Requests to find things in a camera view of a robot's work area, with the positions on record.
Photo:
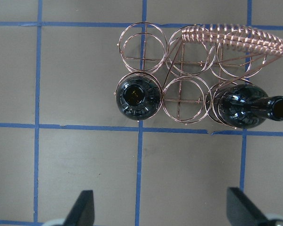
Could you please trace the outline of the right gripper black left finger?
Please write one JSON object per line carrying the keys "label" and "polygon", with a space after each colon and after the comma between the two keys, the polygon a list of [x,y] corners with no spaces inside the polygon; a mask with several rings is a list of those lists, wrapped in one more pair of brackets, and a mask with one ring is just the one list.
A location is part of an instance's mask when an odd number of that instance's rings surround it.
{"label": "right gripper black left finger", "polygon": [[94,197],[92,190],[81,191],[67,215],[65,226],[92,226],[95,221]]}

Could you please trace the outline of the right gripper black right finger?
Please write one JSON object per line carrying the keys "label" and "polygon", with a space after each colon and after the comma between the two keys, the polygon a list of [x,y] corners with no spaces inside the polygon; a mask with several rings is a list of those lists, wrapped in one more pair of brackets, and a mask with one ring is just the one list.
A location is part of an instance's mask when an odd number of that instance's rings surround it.
{"label": "right gripper black right finger", "polygon": [[267,226],[269,220],[238,187],[226,192],[226,216],[232,226]]}

